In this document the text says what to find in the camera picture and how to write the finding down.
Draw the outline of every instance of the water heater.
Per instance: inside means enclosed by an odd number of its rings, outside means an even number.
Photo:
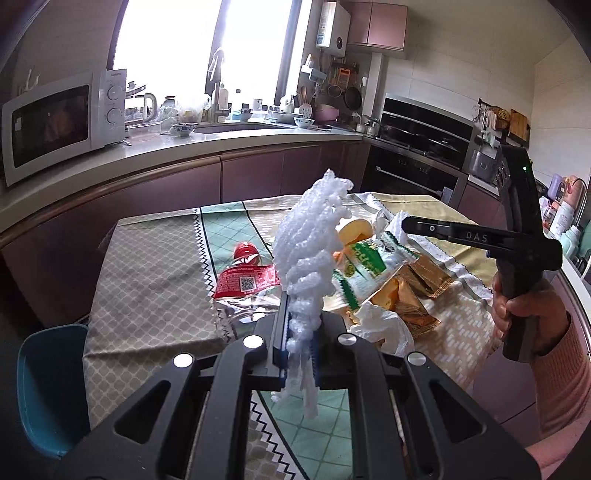
[[[338,2],[322,5],[316,46],[326,48],[326,53],[335,57],[345,56],[351,15]]]

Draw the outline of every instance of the table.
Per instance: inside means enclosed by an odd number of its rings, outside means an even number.
[[[299,198],[227,203],[117,223],[98,280],[84,354],[91,427],[175,354],[202,356],[223,349],[232,334],[218,324],[212,306],[217,275],[232,262],[239,241],[254,243],[263,263],[270,263],[275,231]],[[370,219],[381,208],[466,221],[428,196],[350,194],[345,203],[360,218]],[[467,388],[492,351],[486,285],[495,263],[478,249],[444,241],[423,238],[413,247],[461,285],[459,296],[427,306],[441,325],[417,339],[416,347]],[[323,391],[319,397],[318,418],[307,420],[297,395],[273,404],[270,393],[253,392],[246,478],[350,477],[347,392]]]

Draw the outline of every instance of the cutting board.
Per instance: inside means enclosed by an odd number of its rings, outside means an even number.
[[[509,133],[527,141],[527,117],[516,110],[511,109],[511,123]]]

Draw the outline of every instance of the hand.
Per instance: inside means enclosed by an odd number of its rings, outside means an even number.
[[[502,279],[499,272],[492,280],[492,319],[495,322],[494,335],[503,339],[516,317],[536,315],[540,318],[538,333],[534,339],[534,353],[549,353],[569,329],[570,320],[566,315],[564,303],[547,280],[542,280],[535,291],[512,300],[503,296]]]

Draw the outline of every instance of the microwave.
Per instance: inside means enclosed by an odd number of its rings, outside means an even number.
[[[7,186],[77,155],[125,138],[127,70],[57,80],[2,106]]]

